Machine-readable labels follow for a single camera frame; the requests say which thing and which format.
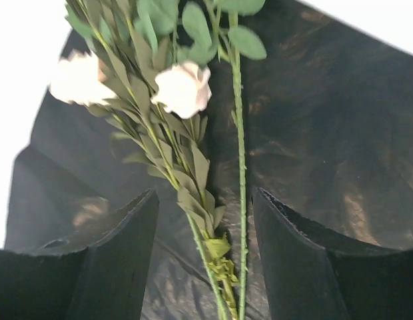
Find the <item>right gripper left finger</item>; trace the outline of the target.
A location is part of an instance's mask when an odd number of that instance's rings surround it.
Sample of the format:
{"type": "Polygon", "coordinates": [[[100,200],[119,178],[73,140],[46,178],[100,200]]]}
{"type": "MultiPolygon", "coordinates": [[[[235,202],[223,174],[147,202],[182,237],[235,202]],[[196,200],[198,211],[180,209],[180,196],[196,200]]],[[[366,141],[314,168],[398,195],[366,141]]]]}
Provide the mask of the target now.
{"type": "Polygon", "coordinates": [[[36,250],[0,250],[0,319],[139,319],[158,212],[149,189],[36,250]]]}

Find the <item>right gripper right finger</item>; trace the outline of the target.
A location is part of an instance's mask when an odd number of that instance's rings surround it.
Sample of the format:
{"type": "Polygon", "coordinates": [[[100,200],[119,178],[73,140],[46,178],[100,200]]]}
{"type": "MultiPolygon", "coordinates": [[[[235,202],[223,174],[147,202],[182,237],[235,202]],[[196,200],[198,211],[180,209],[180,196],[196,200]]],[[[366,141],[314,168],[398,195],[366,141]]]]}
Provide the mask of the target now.
{"type": "Polygon", "coordinates": [[[252,204],[273,319],[413,319],[413,249],[345,236],[262,188],[252,204]]]}

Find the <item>pink and white flower bouquet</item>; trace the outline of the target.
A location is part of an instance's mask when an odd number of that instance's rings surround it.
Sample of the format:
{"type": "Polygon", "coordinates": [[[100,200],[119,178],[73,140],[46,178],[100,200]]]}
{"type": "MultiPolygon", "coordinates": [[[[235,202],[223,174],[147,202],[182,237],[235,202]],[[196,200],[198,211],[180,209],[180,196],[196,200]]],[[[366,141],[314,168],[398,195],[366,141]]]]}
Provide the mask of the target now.
{"type": "Polygon", "coordinates": [[[263,60],[260,37],[239,23],[263,1],[67,1],[66,20],[89,46],[59,60],[49,90],[115,128],[139,151],[125,163],[143,163],[149,175],[177,191],[201,254],[220,319],[244,319],[247,280],[246,151],[240,60],[263,60]],[[217,235],[226,207],[208,190],[210,161],[201,149],[212,96],[208,63],[232,69],[240,190],[240,267],[217,235]]]}

